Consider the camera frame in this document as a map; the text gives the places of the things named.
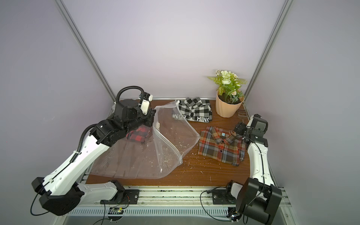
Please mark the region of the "multicolour plaid shirt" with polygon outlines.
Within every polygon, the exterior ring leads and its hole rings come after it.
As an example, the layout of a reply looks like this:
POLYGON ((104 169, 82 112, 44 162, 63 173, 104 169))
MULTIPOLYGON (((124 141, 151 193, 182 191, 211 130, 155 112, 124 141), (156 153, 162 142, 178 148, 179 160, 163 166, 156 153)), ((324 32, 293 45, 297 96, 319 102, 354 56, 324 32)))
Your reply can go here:
POLYGON ((245 158, 246 144, 235 131, 206 127, 200 133, 198 154, 239 166, 245 158))

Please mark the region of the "red black plaid shirt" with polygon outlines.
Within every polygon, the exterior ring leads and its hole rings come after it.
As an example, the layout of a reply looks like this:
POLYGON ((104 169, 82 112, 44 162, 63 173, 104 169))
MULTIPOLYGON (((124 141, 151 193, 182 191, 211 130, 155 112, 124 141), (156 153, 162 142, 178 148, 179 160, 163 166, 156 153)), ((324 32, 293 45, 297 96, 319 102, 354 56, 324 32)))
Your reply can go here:
POLYGON ((144 143, 151 131, 150 127, 140 126, 126 135, 126 139, 135 143, 144 143))

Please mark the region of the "clear plastic vacuum bag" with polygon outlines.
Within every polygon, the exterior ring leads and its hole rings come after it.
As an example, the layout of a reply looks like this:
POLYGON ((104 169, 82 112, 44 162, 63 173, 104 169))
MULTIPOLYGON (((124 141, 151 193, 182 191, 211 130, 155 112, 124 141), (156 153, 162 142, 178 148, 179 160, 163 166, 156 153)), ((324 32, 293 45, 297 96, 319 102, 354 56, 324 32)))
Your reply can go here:
POLYGON ((154 123, 144 143, 125 138, 103 153, 91 174, 120 179, 160 179, 183 163, 183 158, 198 143, 200 135, 180 114, 178 100, 155 108, 154 123))

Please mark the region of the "black white plaid shirt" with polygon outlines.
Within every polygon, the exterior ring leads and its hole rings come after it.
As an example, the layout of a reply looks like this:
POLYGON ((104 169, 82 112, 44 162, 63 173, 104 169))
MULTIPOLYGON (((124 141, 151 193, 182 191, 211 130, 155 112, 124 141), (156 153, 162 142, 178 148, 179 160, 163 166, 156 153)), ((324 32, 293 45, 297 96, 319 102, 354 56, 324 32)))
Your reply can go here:
POLYGON ((180 112, 173 112, 172 117, 180 120, 180 114, 187 121, 209 123, 212 121, 212 108, 209 100, 199 97, 186 98, 178 101, 180 112))

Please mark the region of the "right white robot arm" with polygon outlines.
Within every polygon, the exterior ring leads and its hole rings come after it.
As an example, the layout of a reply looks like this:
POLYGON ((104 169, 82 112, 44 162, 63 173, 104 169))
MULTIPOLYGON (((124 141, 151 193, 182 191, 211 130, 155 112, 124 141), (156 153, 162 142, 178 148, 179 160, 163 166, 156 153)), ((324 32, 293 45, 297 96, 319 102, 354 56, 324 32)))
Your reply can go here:
POLYGON ((276 187, 268 163, 268 141, 264 138, 268 122, 254 114, 247 124, 235 126, 235 137, 245 141, 250 160, 250 176, 244 184, 231 181, 226 194, 235 200, 235 210, 229 213, 232 222, 251 218, 271 225, 281 202, 281 190, 276 187))

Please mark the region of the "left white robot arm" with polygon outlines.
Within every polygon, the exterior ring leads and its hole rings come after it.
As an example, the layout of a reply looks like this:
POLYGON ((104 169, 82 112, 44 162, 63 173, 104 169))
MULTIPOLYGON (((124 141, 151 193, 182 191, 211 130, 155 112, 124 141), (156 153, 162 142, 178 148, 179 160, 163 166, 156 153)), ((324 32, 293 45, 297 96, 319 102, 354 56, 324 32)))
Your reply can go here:
POLYGON ((101 154, 128 133, 141 125, 151 127, 155 112, 150 98, 140 102, 125 99, 115 104, 115 112, 107 119, 88 126, 81 135, 77 150, 52 173, 37 177, 31 183, 41 207, 46 212, 62 216, 85 203, 121 203, 125 189, 118 181, 81 185, 77 180, 101 154))

